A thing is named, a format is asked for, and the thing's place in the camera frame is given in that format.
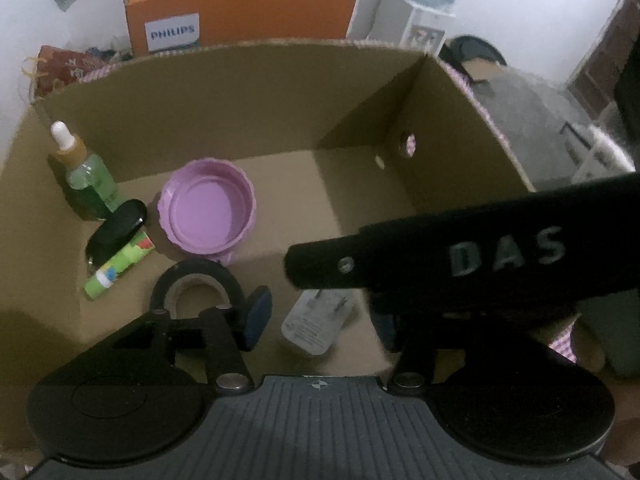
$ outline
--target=green tube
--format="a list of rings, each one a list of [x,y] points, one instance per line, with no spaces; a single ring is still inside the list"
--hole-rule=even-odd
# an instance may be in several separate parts
[[[84,284],[84,291],[90,300],[100,296],[133,264],[138,263],[155,248],[144,231],[140,231],[132,241],[115,253]]]

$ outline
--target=philips logo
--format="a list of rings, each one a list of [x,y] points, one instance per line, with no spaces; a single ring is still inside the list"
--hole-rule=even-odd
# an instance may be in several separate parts
[[[200,15],[185,14],[145,23],[149,52],[196,43],[200,38]]]

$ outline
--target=black oval object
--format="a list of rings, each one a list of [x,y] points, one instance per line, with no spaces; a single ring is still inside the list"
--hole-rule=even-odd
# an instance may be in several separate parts
[[[146,205],[132,198],[120,204],[95,233],[84,249],[87,262],[100,267],[128,244],[146,222]]]

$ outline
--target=roll of tape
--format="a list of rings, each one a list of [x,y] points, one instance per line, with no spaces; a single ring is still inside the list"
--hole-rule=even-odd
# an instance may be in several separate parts
[[[238,280],[228,269],[206,258],[187,258],[169,267],[156,282],[149,310],[164,308],[172,319],[177,319],[177,301],[180,295],[195,285],[208,285],[217,290],[226,303],[240,308],[244,305],[244,294]]]

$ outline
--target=green bottle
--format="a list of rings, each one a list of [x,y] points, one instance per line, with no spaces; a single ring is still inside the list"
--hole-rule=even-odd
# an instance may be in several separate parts
[[[66,167],[66,182],[76,200],[91,215],[104,220],[124,202],[109,170],[98,155],[87,150],[80,137],[71,134],[65,123],[53,123],[51,135],[60,148],[55,157]]]

